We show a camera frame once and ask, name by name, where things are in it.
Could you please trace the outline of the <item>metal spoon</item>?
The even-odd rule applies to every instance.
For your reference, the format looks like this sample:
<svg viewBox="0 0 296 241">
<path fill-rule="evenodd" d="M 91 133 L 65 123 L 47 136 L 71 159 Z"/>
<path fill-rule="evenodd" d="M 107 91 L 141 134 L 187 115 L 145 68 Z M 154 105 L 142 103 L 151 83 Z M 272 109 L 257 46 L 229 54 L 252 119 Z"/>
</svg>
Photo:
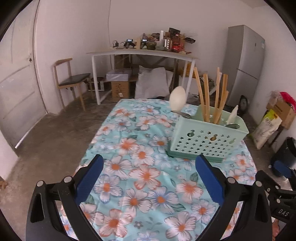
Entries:
<svg viewBox="0 0 296 241">
<path fill-rule="evenodd" d="M 181 112 L 181 111 L 172 110 L 172 113 L 176 113 L 176 114 L 178 114 L 178 115 L 180 115 L 180 116 L 182 116 L 184 118 L 189 118 L 189 119 L 192 118 L 191 115 L 189 115 L 187 113 L 184 113 L 184 112 Z"/>
</svg>

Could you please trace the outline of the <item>wooden chopstick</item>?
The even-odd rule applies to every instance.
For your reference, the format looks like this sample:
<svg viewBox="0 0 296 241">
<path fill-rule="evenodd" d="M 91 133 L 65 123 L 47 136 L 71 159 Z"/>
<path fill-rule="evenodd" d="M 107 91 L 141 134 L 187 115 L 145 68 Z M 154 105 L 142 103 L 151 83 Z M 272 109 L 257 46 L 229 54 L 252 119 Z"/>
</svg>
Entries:
<svg viewBox="0 0 296 241">
<path fill-rule="evenodd" d="M 225 93 L 222 96 L 222 99 L 220 101 L 220 107 L 216 111 L 216 115 L 215 115 L 215 118 L 214 118 L 214 121 L 213 121 L 214 124 L 218 124 L 219 121 L 220 121 L 220 118 L 221 118 L 221 115 L 222 115 L 222 110 L 224 109 L 225 103 L 226 103 L 227 98 L 228 98 L 228 94 L 229 94 L 229 91 L 226 90 Z"/>
<path fill-rule="evenodd" d="M 203 114 L 203 120 L 206 121 L 203 91 L 202 91 L 202 87 L 201 87 L 201 82 L 200 82 L 200 77 L 199 77 L 199 74 L 198 74 L 198 70 L 197 70 L 196 67 L 194 67 L 194 74 L 195 74 L 195 77 L 196 77 L 196 83 L 197 83 L 198 92 L 199 92 L 199 100 L 200 100 L 200 106 L 201 106 L 201 110 L 202 110 L 202 114 Z"/>
<path fill-rule="evenodd" d="M 215 122 L 216 119 L 216 112 L 218 110 L 218 105 L 219 105 L 219 89 L 220 89 L 220 68 L 217 68 L 217 77 L 216 77 L 216 94 L 215 94 L 215 111 L 214 111 L 214 115 L 213 115 L 213 123 Z"/>
<path fill-rule="evenodd" d="M 203 74 L 204 78 L 204 92 L 205 92 L 205 121 L 210 121 L 210 95 L 209 95 L 209 82 L 208 74 Z"/>
</svg>

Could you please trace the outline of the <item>mint green utensil basket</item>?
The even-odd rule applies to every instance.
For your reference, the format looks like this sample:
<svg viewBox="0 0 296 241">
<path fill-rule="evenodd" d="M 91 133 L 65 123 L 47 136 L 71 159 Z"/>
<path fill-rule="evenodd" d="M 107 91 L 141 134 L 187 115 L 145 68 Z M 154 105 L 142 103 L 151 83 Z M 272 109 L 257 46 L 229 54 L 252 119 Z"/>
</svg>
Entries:
<svg viewBox="0 0 296 241">
<path fill-rule="evenodd" d="M 238 129 L 227 127 L 229 115 L 229 112 L 222 111 L 218 124 L 203 121 L 200 107 L 192 118 L 179 116 L 168 144 L 168 155 L 194 160 L 202 154 L 208 161 L 222 162 L 249 134 L 244 120 L 239 116 L 234 120 L 239 125 Z"/>
</svg>

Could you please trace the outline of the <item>floral blue tablecloth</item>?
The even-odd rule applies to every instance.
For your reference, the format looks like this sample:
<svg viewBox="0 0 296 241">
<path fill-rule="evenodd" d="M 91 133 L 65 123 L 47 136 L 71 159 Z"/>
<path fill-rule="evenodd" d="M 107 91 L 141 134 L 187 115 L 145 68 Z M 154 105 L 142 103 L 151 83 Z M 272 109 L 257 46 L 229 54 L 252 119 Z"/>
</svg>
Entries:
<svg viewBox="0 0 296 241">
<path fill-rule="evenodd" d="M 79 206 L 102 240 L 196 240 L 219 208 L 196 172 L 195 159 L 168 155 L 178 115 L 159 99 L 123 99 L 89 144 L 104 167 Z M 252 185 L 257 172 L 242 140 L 222 162 L 226 177 Z"/>
</svg>

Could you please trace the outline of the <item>metal ladle in basket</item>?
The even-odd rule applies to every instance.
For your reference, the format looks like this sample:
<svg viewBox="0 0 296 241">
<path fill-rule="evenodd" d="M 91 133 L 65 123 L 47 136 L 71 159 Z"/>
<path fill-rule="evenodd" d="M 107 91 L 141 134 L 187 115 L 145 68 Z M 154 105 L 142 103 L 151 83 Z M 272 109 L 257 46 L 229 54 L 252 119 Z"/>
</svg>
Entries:
<svg viewBox="0 0 296 241">
<path fill-rule="evenodd" d="M 237 130 L 240 128 L 240 125 L 236 123 L 230 123 L 230 124 L 227 124 L 226 127 Z"/>
</svg>

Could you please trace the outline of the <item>white plastic spoon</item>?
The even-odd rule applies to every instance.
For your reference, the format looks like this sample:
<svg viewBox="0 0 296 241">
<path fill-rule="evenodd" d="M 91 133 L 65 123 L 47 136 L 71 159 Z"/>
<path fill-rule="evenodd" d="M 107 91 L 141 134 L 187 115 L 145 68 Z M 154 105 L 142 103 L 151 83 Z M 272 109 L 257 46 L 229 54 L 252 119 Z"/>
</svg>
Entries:
<svg viewBox="0 0 296 241">
<path fill-rule="evenodd" d="M 234 109 L 231 111 L 231 113 L 230 113 L 230 115 L 229 115 L 229 117 L 228 117 L 228 119 L 226 121 L 226 125 L 235 123 L 237 112 L 238 112 L 238 105 L 236 105 L 234 107 Z"/>
<path fill-rule="evenodd" d="M 186 104 L 186 93 L 182 86 L 173 89 L 169 98 L 170 108 L 172 111 L 181 111 Z"/>
</svg>

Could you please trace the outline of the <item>green white rice bag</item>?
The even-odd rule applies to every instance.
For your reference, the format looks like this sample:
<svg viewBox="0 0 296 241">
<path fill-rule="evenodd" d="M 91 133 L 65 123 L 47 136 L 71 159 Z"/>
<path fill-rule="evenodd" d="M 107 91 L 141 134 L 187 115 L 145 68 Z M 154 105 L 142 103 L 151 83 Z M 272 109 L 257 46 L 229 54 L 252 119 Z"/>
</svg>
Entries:
<svg viewBox="0 0 296 241">
<path fill-rule="evenodd" d="M 260 124 L 255 131 L 251 134 L 256 149 L 260 150 L 272 134 L 281 125 L 280 116 L 271 108 L 267 111 Z"/>
</svg>

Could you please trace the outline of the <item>rice cooker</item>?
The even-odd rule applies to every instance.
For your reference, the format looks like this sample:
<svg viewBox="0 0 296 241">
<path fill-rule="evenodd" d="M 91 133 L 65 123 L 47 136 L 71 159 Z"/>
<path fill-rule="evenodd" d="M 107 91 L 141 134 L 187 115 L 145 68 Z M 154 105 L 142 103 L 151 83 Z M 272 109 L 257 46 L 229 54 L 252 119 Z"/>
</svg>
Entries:
<svg viewBox="0 0 296 241">
<path fill-rule="evenodd" d="M 248 110 L 248 99 L 246 98 L 246 96 L 242 95 L 240 97 L 240 101 L 238 104 L 238 113 L 239 115 L 243 115 L 247 112 Z"/>
</svg>

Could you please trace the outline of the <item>white door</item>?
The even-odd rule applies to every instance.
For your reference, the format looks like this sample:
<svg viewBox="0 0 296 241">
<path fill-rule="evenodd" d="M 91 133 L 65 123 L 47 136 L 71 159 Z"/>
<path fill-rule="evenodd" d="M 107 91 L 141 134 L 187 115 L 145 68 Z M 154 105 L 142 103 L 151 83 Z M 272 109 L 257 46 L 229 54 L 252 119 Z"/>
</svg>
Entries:
<svg viewBox="0 0 296 241">
<path fill-rule="evenodd" d="M 28 4 L 1 40 L 1 131 L 13 148 L 46 115 L 33 48 L 39 3 Z"/>
</svg>

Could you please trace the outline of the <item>cardboard box on floor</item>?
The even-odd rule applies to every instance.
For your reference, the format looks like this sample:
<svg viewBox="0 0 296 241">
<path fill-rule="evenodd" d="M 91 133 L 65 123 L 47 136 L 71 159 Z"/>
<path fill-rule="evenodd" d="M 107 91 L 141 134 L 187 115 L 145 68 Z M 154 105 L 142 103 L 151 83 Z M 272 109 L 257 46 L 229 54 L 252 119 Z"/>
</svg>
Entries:
<svg viewBox="0 0 296 241">
<path fill-rule="evenodd" d="M 111 90 L 114 102 L 130 97 L 130 83 L 128 81 L 112 81 Z"/>
</svg>

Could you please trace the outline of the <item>wooden chair black seat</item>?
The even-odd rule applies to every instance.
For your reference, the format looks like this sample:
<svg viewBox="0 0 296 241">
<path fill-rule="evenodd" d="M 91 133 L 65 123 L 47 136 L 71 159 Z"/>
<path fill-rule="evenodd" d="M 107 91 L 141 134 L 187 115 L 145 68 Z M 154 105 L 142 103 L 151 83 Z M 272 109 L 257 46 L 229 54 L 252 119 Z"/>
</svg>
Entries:
<svg viewBox="0 0 296 241">
<path fill-rule="evenodd" d="M 81 83 L 85 83 L 87 85 L 87 87 L 90 88 L 91 98 L 93 98 L 93 87 L 92 87 L 92 83 L 91 83 L 90 73 L 82 73 L 82 74 L 78 74 L 78 75 L 72 75 L 71 63 L 70 63 L 72 60 L 73 60 L 73 58 L 61 59 L 61 60 L 57 60 L 53 64 L 53 71 L 54 71 L 55 82 L 56 82 L 56 86 L 58 89 L 59 98 L 60 98 L 60 101 L 62 104 L 62 108 L 65 109 L 65 104 L 63 101 L 61 90 L 69 88 L 72 91 L 72 95 L 75 99 L 76 94 L 75 94 L 74 88 L 76 87 L 78 89 L 79 99 L 80 99 L 83 111 L 86 111 L 84 99 L 82 96 Z M 59 79 L 58 79 L 57 67 L 64 64 L 64 63 L 67 64 L 69 77 L 60 83 Z"/>
</svg>

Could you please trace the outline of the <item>white pillow bag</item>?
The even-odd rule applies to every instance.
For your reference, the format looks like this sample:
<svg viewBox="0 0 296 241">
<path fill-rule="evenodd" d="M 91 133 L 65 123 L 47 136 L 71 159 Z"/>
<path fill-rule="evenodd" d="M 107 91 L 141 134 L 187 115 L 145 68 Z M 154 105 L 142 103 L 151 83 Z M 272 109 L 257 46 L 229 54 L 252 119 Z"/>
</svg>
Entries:
<svg viewBox="0 0 296 241">
<path fill-rule="evenodd" d="M 167 73 L 164 67 L 149 69 L 139 66 L 135 98 L 156 98 L 169 95 Z"/>
</svg>

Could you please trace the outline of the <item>white desk table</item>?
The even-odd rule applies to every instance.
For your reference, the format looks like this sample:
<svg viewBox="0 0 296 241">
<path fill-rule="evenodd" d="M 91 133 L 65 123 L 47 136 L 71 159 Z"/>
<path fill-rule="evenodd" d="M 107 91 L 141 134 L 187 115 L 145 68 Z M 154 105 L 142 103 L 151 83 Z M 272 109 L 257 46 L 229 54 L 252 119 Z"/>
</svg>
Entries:
<svg viewBox="0 0 296 241">
<path fill-rule="evenodd" d="M 185 62 L 183 76 L 182 76 L 182 83 L 184 84 L 187 66 L 190 63 L 190 71 L 189 71 L 189 80 L 186 86 L 185 93 L 186 95 L 189 94 L 189 90 L 191 87 L 191 82 L 193 78 L 194 68 L 196 61 L 198 60 L 197 57 L 193 56 L 192 54 L 184 54 L 184 53 L 175 53 L 169 51 L 159 51 L 159 50 L 146 50 L 146 49 L 106 49 L 96 52 L 89 52 L 91 56 L 91 63 L 92 63 L 92 73 L 93 73 L 93 80 L 94 80 L 94 87 L 95 87 L 95 97 L 97 105 L 100 105 L 107 96 L 111 93 L 110 91 L 107 92 L 105 95 L 100 96 L 98 90 L 98 80 L 97 80 L 97 67 L 96 67 L 96 57 L 101 56 L 109 56 L 111 62 L 111 68 L 114 69 L 116 64 L 114 61 L 114 56 L 116 55 L 127 55 L 129 58 L 132 56 L 136 56 L 139 59 L 139 62 L 142 66 L 147 68 L 156 68 L 159 67 L 160 64 L 165 61 L 166 59 L 173 59 L 174 60 L 174 74 L 177 74 L 177 65 L 180 60 Z"/>
</svg>

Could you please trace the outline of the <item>grey refrigerator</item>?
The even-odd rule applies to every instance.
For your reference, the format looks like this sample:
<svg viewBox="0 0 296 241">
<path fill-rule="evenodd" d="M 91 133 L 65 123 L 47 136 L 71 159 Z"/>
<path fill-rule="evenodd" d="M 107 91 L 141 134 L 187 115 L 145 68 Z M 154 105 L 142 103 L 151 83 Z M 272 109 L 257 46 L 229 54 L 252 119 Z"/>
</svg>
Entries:
<svg viewBox="0 0 296 241">
<path fill-rule="evenodd" d="M 246 25 L 228 28 L 222 72 L 228 75 L 226 104 L 236 106 L 253 100 L 265 56 L 265 39 Z"/>
</svg>

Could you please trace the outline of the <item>red bottle pack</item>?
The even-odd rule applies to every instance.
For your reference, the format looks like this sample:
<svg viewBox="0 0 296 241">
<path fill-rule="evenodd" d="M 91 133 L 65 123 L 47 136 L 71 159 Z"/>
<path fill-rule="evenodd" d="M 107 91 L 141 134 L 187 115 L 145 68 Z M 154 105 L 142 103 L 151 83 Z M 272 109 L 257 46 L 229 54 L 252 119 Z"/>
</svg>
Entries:
<svg viewBox="0 0 296 241">
<path fill-rule="evenodd" d="M 171 50 L 173 52 L 177 52 L 177 53 L 181 51 L 181 38 L 180 38 L 180 34 L 175 34 L 171 38 Z"/>
</svg>

